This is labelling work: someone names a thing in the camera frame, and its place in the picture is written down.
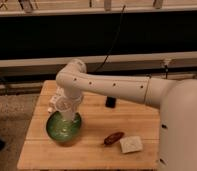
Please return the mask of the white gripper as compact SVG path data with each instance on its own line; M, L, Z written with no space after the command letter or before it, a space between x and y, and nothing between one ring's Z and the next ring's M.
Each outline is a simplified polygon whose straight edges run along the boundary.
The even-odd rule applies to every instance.
M81 102L83 100L83 94L80 94L77 98L71 98L71 97L67 96L67 94L64 92L64 90L63 90L62 97L72 102L74 112L77 111L78 106L81 104Z

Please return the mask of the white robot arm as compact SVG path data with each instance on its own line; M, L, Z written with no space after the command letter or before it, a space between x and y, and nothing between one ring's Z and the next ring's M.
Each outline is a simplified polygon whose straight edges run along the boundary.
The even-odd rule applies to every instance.
M58 72L56 83L70 100L87 91L157 108L158 171L197 171L197 79L90 75L74 59Z

